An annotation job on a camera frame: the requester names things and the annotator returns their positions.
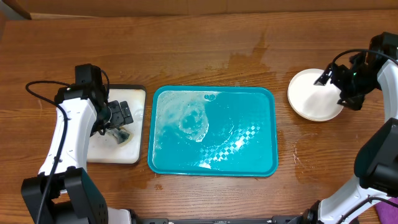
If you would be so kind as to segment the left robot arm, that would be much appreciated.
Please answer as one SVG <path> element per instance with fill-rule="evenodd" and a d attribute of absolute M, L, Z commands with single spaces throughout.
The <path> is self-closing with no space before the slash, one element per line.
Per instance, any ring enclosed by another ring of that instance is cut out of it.
<path fill-rule="evenodd" d="M 104 85 L 60 88 L 51 102 L 57 122 L 47 158 L 21 194 L 36 223 L 134 223 L 131 211 L 109 208 L 86 172 L 90 137 L 131 123 L 126 104 L 108 102 Z"/>

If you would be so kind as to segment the green and yellow sponge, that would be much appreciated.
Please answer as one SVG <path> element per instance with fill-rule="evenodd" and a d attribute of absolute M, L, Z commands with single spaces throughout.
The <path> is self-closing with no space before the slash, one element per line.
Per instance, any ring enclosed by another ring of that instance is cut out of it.
<path fill-rule="evenodd" d="M 112 129 L 112 136 L 115 138 L 118 145 L 128 143 L 134 135 L 124 128 Z"/>

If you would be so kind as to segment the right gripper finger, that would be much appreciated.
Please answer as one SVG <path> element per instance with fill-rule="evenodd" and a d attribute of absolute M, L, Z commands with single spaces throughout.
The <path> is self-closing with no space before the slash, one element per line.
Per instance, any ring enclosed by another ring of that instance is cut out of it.
<path fill-rule="evenodd" d="M 333 76 L 333 64 L 330 63 L 327 66 L 327 68 L 324 69 L 323 73 L 314 82 L 314 85 L 316 85 L 316 86 L 325 86 L 332 76 Z"/>
<path fill-rule="evenodd" d="M 355 96 L 343 96 L 340 95 L 340 99 L 337 103 L 341 106 L 349 108 L 353 111 L 358 111 L 362 108 L 364 102 L 364 95 Z"/>

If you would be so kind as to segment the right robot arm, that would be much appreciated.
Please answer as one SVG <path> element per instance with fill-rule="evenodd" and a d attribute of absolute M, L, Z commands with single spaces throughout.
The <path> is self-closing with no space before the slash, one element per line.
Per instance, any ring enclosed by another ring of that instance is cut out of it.
<path fill-rule="evenodd" d="M 397 196 L 397 35 L 374 36 L 368 49 L 351 49 L 350 68 L 332 61 L 315 81 L 340 90 L 338 104 L 362 108 L 365 96 L 382 91 L 385 122 L 359 150 L 354 175 L 332 196 L 315 202 L 292 223 L 352 223 L 379 202 Z"/>

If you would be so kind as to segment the white plate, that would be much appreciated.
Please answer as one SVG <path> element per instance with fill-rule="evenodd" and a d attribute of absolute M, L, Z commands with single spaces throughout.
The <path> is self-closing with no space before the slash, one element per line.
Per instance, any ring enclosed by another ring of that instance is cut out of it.
<path fill-rule="evenodd" d="M 310 68 L 298 72 L 290 81 L 287 98 L 292 109 L 310 121 L 328 121 L 338 116 L 343 106 L 337 102 L 340 90 L 328 80 L 326 85 L 314 85 L 323 70 Z"/>

